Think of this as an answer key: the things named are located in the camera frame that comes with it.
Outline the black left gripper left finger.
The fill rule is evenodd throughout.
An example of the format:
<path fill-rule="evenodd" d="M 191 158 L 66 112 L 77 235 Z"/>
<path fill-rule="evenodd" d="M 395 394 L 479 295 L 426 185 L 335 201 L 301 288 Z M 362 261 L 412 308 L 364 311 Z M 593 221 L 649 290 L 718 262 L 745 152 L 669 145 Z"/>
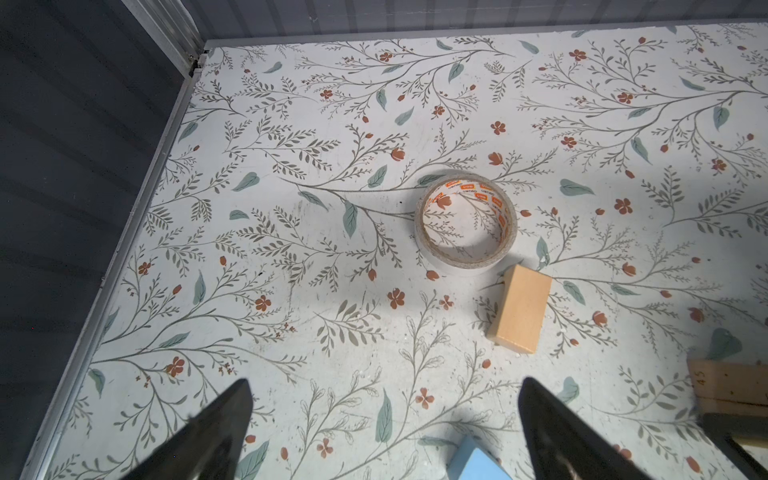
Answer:
<path fill-rule="evenodd" d="M 233 479 L 252 410 L 249 383 L 239 379 L 125 477 Z"/>

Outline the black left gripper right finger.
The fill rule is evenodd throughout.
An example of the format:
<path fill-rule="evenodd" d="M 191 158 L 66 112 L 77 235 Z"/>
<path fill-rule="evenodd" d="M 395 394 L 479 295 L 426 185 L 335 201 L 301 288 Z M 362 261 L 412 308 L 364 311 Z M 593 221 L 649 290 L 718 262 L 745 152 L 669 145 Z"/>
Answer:
<path fill-rule="evenodd" d="M 518 411 L 537 479 L 648 477 L 532 377 L 522 382 Z"/>

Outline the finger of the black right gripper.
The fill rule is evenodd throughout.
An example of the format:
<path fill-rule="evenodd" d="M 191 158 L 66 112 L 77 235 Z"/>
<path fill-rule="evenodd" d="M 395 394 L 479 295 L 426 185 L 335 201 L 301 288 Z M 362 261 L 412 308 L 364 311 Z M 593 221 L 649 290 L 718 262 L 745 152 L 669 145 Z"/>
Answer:
<path fill-rule="evenodd" d="M 707 413 L 701 418 L 701 427 L 747 479 L 767 480 L 767 469 L 738 442 L 739 439 L 766 441 L 766 417 Z"/>

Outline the wooden block with holes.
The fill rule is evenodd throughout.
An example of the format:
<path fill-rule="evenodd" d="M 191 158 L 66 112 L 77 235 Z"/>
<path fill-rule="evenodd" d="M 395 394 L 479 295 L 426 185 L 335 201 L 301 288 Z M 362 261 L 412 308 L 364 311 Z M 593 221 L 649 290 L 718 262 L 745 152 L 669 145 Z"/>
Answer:
<path fill-rule="evenodd" d="M 712 360 L 688 362 L 701 415 L 767 417 L 767 366 Z"/>

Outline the plain wooden block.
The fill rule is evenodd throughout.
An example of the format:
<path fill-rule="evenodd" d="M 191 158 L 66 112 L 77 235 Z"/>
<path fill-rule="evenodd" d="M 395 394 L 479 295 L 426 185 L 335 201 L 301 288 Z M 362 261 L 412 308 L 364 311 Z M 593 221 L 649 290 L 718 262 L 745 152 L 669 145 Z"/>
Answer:
<path fill-rule="evenodd" d="M 523 265 L 509 268 L 502 306 L 486 338 L 517 353 L 535 354 L 551 284 L 551 277 Z"/>

